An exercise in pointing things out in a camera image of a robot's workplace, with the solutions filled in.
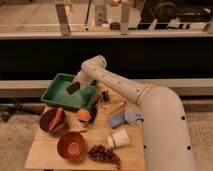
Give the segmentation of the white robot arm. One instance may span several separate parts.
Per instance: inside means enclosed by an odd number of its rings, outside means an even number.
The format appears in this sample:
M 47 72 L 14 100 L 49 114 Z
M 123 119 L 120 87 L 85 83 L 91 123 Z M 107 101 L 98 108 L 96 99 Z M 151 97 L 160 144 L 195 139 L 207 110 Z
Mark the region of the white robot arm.
M 85 60 L 74 81 L 98 80 L 142 109 L 146 171 L 196 171 L 184 106 L 170 88 L 148 86 L 106 70 L 101 56 Z

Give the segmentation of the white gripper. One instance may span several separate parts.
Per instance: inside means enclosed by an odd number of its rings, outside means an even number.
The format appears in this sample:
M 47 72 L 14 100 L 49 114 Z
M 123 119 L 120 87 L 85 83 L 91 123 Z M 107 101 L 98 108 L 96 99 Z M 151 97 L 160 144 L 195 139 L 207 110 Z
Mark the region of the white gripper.
M 93 79 L 83 71 L 79 71 L 73 79 L 73 82 L 78 82 L 80 84 L 81 89 L 84 89 L 89 86 L 92 81 Z

